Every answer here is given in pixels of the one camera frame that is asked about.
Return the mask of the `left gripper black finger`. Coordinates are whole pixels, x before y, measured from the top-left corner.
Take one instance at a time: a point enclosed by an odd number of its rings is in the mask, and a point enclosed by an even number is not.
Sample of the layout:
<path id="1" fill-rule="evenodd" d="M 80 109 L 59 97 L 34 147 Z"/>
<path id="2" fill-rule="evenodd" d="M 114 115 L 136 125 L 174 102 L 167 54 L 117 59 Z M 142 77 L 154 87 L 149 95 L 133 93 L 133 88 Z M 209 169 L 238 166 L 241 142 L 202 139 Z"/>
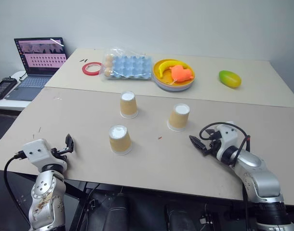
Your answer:
<path id="1" fill-rule="evenodd" d="M 67 134 L 66 136 L 66 152 L 72 153 L 74 151 L 74 141 L 70 134 Z"/>

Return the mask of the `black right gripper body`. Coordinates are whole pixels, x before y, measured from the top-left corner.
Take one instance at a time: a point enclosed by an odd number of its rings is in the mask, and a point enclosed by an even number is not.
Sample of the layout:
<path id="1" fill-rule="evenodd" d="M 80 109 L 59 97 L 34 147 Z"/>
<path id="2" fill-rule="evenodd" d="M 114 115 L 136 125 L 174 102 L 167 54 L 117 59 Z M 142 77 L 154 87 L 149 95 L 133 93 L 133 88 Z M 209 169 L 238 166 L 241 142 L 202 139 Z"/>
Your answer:
<path id="1" fill-rule="evenodd" d="M 220 131 L 216 132 L 215 138 L 209 138 L 211 142 L 209 144 L 210 149 L 208 149 L 208 155 L 217 156 L 217 153 L 221 147 L 221 141 L 220 141 L 221 138 L 222 138 L 222 135 Z"/>

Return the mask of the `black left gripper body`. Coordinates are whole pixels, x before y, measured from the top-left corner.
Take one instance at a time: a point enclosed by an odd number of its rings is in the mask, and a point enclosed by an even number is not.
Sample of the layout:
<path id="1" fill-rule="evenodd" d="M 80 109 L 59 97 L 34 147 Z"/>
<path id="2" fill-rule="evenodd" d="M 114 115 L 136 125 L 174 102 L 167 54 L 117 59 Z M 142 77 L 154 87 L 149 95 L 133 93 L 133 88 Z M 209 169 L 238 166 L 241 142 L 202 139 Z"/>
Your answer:
<path id="1" fill-rule="evenodd" d="M 51 154 L 57 158 L 57 159 L 61 159 L 61 160 L 64 160 L 64 161 L 67 161 L 67 156 L 65 155 L 66 153 L 72 153 L 73 152 L 73 148 L 69 148 L 69 147 L 66 147 L 62 150 L 57 150 L 56 148 L 52 148 L 51 149 Z"/>

